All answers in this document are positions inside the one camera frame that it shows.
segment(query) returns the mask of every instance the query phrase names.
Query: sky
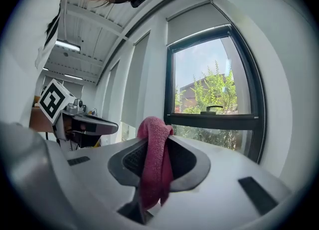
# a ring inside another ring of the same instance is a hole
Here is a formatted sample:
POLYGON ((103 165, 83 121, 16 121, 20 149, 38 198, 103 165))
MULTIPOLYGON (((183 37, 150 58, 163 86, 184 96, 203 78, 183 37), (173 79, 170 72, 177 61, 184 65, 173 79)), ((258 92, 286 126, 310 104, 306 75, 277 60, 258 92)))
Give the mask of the sky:
POLYGON ((208 73, 207 67, 215 73, 215 61, 220 74, 224 74, 228 57, 220 39, 199 44, 175 54, 175 85, 180 89, 204 77, 202 72, 208 73))

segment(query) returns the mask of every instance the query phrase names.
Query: tree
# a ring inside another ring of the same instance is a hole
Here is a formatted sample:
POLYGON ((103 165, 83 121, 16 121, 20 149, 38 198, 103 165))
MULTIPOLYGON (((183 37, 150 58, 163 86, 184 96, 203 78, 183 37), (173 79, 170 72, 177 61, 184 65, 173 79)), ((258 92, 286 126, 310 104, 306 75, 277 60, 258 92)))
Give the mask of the tree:
MULTIPOLYGON (((191 88, 195 94, 196 105, 187 107, 181 112, 182 96, 185 91, 178 92, 176 87, 175 93, 175 109, 178 108, 180 113, 200 114, 201 111, 206 111, 208 106, 223 106, 216 108, 216 114, 231 114, 237 108, 237 96, 235 83, 233 80, 232 71, 228 76, 220 74, 217 61, 215 61, 216 73, 207 67, 208 74, 204 74, 204 83, 207 88, 202 85, 201 80, 197 80, 195 76, 194 88, 191 88)), ((240 140, 240 132, 234 130, 211 130, 203 128, 194 128, 188 126, 173 126, 174 133, 186 138, 203 141, 206 143, 226 147, 230 149, 239 149, 238 140, 240 140)))

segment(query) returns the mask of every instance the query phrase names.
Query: ceiling light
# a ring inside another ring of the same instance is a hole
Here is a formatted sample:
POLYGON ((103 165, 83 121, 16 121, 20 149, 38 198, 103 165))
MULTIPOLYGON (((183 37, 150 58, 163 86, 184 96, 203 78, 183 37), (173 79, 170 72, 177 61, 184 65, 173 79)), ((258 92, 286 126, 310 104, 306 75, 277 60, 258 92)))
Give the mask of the ceiling light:
POLYGON ((81 50, 81 47, 77 46, 77 45, 74 45, 74 44, 70 44, 68 42, 62 42, 60 40, 57 40, 55 42, 56 45, 58 46, 62 46, 62 47, 65 47, 65 48, 68 48, 70 50, 74 50, 74 51, 77 51, 79 52, 81 50))
POLYGON ((65 76, 67 76, 67 77, 71 77, 71 78, 75 78, 75 79, 79 79, 79 80, 83 80, 83 78, 81 78, 81 77, 70 76, 70 75, 65 75, 65 76))

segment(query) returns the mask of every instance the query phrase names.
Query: pink towel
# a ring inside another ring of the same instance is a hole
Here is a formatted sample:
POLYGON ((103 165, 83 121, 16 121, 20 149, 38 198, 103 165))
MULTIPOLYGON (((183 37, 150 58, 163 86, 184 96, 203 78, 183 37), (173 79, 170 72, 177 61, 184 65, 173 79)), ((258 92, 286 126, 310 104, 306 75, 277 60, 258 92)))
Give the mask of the pink towel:
POLYGON ((173 128, 157 117, 146 118, 138 129, 138 138, 149 139, 140 190, 144 210, 155 206, 159 199, 163 205, 168 198, 169 186, 173 181, 165 145, 169 135, 173 135, 173 128))

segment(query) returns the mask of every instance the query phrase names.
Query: window handle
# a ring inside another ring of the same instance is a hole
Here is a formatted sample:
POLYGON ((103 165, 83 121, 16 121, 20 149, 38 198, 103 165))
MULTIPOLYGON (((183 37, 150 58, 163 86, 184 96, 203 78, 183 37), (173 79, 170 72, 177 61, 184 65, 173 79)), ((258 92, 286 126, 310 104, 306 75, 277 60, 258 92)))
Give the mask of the window handle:
POLYGON ((216 112, 214 111, 210 111, 211 108, 224 108, 223 106, 208 106, 206 107, 206 111, 202 111, 200 112, 201 115, 208 115, 208 116, 211 116, 211 115, 216 115, 216 112))

